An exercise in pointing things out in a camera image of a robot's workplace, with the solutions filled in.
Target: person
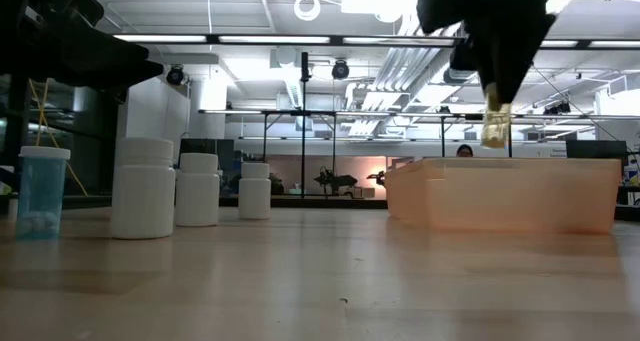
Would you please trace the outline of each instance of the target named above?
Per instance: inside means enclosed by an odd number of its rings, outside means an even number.
[[[469,145],[460,145],[456,151],[456,157],[473,157],[473,149]]]

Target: ceiling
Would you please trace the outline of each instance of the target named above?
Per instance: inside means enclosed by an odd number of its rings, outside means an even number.
[[[106,10],[98,27],[108,33],[245,33],[245,34],[336,34],[394,35],[402,22],[378,21],[373,14],[345,14],[335,3],[321,1],[321,12],[313,21],[303,21],[294,13],[296,0],[99,0]],[[560,14],[549,38],[638,38],[640,37],[640,4],[633,0],[573,0]],[[281,80],[265,80],[269,72],[266,46],[167,46],[151,47],[160,62],[176,60],[180,55],[220,56],[232,74],[235,85],[229,88],[232,101],[273,99],[285,92]],[[350,81],[333,81],[330,71],[337,58],[347,60],[351,78],[375,78],[385,64],[389,48],[311,47],[315,77],[308,84],[309,93],[344,95]],[[621,70],[640,69],[637,51],[544,51],[535,61],[540,70],[531,70],[516,101],[516,110],[570,90],[573,102],[589,111],[593,105],[593,90],[606,85],[585,80],[612,79]],[[483,101],[479,87],[462,87],[455,93],[458,104],[479,104]]]

